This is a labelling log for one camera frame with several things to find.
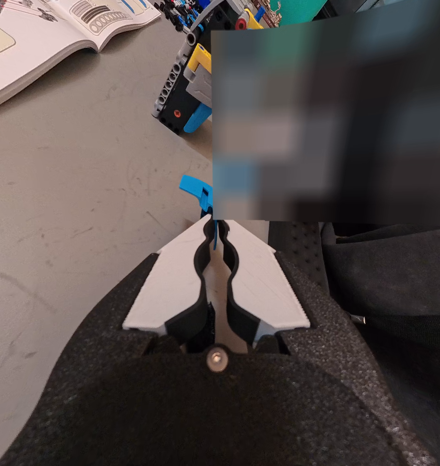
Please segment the blue curved panel piece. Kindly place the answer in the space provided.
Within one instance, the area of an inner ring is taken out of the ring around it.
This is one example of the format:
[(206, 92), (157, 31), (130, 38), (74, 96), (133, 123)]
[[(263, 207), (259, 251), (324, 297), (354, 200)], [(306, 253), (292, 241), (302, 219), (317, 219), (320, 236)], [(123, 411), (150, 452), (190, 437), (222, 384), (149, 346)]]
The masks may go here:
[(200, 218), (213, 213), (213, 188), (211, 185), (200, 179), (183, 175), (179, 188), (197, 199), (201, 208)]

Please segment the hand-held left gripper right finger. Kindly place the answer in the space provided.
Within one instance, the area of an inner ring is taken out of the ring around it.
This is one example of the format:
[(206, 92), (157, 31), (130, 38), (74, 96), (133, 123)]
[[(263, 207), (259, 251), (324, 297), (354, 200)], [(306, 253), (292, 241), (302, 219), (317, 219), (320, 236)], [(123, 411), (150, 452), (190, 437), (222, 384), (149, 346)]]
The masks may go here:
[(227, 320), (250, 347), (280, 331), (309, 329), (310, 319), (296, 296), (276, 251), (234, 220), (219, 220), (227, 282)]

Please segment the instruction booklet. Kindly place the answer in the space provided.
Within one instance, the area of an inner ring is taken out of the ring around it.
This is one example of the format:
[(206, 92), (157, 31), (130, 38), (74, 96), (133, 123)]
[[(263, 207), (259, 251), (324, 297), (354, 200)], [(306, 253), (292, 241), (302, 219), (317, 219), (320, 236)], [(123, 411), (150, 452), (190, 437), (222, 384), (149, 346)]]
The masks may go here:
[(0, 0), (0, 104), (78, 50), (156, 21), (149, 1)]

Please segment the grey desk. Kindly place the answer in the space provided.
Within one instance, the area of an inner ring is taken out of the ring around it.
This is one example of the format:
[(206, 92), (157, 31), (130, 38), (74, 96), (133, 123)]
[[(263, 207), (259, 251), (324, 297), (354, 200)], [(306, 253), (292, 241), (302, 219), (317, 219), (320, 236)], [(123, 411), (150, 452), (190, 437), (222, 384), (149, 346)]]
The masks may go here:
[(164, 17), (81, 50), (0, 106), (0, 457), (83, 318), (199, 218), (212, 124), (152, 116), (184, 34)]

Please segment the scattered black red pins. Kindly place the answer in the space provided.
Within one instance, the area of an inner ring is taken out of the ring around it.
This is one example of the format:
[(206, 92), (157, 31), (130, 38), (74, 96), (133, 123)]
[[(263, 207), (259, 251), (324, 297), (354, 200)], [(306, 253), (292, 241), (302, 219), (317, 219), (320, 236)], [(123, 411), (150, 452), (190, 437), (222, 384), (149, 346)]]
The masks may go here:
[(188, 33), (209, 4), (208, 0), (161, 0), (153, 6), (171, 21), (177, 32)]

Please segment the wooden puzzle model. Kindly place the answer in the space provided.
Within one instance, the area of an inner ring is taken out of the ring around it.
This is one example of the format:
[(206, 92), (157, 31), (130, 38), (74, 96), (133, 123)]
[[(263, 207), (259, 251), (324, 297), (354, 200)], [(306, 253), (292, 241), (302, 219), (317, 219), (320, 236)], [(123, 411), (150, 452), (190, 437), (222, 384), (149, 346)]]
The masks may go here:
[(279, 27), (282, 19), (280, 0), (251, 0), (250, 3), (252, 3), (257, 11), (261, 7), (265, 10), (259, 22), (263, 21), (269, 28)]

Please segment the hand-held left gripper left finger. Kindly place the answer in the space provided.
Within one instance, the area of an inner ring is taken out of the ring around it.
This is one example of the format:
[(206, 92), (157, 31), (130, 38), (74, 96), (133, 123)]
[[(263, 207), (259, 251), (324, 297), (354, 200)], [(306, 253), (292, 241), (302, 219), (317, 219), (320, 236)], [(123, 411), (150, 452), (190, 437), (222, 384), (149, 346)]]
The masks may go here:
[(205, 215), (156, 253), (122, 328), (174, 337), (184, 344), (205, 327), (208, 316), (203, 272), (211, 260), (215, 224)]

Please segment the green plastic board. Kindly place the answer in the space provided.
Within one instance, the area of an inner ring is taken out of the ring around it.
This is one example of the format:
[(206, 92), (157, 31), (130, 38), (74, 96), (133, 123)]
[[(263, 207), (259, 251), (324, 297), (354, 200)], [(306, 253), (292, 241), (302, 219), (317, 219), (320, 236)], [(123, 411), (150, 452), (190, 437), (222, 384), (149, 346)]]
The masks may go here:
[(270, 7), (281, 15), (279, 26), (285, 26), (313, 20), (325, 3), (325, 0), (270, 0)]

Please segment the grey blue toy robot build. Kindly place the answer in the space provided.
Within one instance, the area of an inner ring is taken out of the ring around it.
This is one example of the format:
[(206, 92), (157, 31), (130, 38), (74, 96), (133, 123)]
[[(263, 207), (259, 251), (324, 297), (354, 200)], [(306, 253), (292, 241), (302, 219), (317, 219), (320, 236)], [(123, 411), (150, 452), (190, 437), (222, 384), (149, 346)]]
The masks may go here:
[(196, 131), (212, 114), (211, 33), (263, 29), (264, 12), (250, 1), (210, 1), (186, 33), (153, 116), (177, 135)]

